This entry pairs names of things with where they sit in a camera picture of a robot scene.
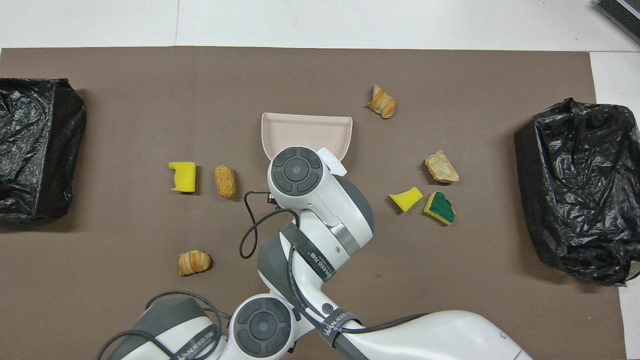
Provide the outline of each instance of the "green scouring pad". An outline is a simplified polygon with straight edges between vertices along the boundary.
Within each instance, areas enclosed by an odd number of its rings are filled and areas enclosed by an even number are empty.
[[[451,225],[456,218],[456,212],[453,211],[451,201],[447,200],[441,192],[435,192],[429,196],[424,212],[447,225]]]

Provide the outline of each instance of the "shiny black plastic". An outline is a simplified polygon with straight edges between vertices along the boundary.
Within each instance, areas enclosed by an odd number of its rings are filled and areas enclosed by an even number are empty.
[[[0,79],[0,220],[67,212],[85,125],[66,79]]]
[[[640,134],[626,107],[569,98],[515,135],[522,206],[538,257],[620,286],[640,261]]]

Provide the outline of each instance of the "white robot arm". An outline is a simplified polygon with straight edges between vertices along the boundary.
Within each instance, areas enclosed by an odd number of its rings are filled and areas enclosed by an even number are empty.
[[[260,247],[258,271],[270,293],[240,304],[228,339],[193,299],[159,299],[134,326],[147,334],[128,337],[109,359],[276,360],[315,329],[350,360],[531,360],[473,313],[442,311],[365,328],[322,292],[373,236],[371,207],[345,173],[326,149],[290,147],[273,158],[271,194],[298,218]]]

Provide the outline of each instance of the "gray circular joint cover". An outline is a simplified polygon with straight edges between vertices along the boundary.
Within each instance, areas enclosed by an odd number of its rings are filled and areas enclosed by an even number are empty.
[[[269,357],[289,340],[291,316],[286,306],[271,297],[247,302],[234,321],[238,347],[251,357]]]
[[[271,163],[273,184],[289,196],[311,192],[320,183],[322,174],[320,157],[306,147],[288,147],[280,151]]]

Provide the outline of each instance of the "beige plastic tray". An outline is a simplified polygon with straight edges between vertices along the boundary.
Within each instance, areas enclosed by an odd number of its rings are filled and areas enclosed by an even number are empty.
[[[269,160],[290,146],[329,149],[342,160],[351,142],[351,117],[262,114],[262,147]]]

